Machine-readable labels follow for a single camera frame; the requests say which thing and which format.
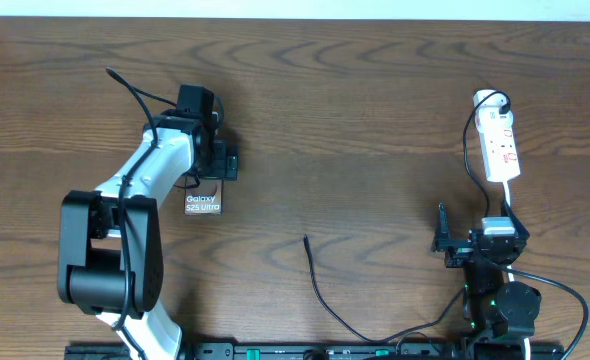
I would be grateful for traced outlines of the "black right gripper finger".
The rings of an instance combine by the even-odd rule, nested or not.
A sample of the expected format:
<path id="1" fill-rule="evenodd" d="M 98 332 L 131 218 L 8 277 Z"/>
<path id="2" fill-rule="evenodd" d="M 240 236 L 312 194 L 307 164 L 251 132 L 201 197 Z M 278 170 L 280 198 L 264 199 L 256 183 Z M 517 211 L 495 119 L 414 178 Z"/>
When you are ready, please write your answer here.
<path id="1" fill-rule="evenodd" d="M 438 205 L 438 224 L 435 231 L 435 239 L 437 241 L 450 239 L 450 229 L 444 203 Z"/>
<path id="2" fill-rule="evenodd" d="M 508 217 L 511 220 L 511 223 L 513 224 L 513 227 L 515 228 L 515 231 L 518 235 L 526 235 L 527 234 L 526 228 L 519 221 L 519 219 L 516 217 L 511 206 L 508 204 L 508 202 L 506 200 L 503 201 L 503 203 L 500 207 L 500 210 L 501 210 L 501 215 L 503 217 Z"/>

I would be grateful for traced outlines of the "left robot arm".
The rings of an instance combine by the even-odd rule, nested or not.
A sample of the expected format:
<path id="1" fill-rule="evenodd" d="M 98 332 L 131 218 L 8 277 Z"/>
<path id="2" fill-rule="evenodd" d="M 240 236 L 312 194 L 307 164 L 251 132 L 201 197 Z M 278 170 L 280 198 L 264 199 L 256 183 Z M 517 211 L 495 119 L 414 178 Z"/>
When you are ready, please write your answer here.
<path id="1" fill-rule="evenodd" d="M 237 175 L 237 158 L 218 139 L 220 112 L 162 114 L 139 146 L 91 191 L 62 200 L 57 291 L 62 302 L 97 318 L 122 342 L 127 359 L 189 359 L 194 351 L 161 300 L 164 255 L 159 210 L 182 177 Z"/>

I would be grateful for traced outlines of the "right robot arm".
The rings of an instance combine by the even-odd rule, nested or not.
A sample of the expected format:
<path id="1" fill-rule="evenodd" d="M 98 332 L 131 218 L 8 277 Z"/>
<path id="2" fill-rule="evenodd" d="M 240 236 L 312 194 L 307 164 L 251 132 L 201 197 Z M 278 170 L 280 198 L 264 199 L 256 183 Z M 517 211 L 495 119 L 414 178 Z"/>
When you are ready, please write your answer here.
<path id="1" fill-rule="evenodd" d="M 523 359 L 524 341 L 535 332 L 540 312 L 539 290 L 504 274 L 519 258 L 530 233 L 510 206 L 499 217 L 486 217 L 464 240 L 451 236 L 446 208 L 438 207 L 438 223 L 431 250 L 444 254 L 447 268 L 464 272 L 464 317 L 472 333 L 461 341 L 466 359 Z"/>

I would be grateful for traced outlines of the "white power strip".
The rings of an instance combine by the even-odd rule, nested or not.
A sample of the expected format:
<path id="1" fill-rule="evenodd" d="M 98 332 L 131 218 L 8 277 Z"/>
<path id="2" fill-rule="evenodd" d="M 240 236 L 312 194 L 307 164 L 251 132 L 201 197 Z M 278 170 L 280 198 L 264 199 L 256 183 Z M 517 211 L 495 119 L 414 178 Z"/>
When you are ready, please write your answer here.
<path id="1" fill-rule="evenodd" d="M 475 93 L 473 104 L 486 179 L 503 183 L 518 177 L 520 165 L 512 128 L 514 116 L 508 97 L 492 89 L 483 89 Z"/>

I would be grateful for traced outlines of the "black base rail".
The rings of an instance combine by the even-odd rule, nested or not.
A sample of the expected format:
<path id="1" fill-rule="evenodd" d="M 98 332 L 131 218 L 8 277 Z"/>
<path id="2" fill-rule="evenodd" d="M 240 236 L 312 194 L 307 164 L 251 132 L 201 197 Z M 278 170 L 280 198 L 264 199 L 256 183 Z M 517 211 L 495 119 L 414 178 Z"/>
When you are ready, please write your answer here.
<path id="1" fill-rule="evenodd" d="M 355 359 L 524 359 L 519 345 L 476 345 L 473 357 L 454 344 L 426 341 L 395 345 L 235 345 L 223 342 L 197 343 L 180 351 L 177 359 L 195 360 L 355 360 Z M 531 359 L 561 359 L 561 345 L 533 344 Z M 63 359 L 132 359 L 126 345 L 72 345 Z"/>

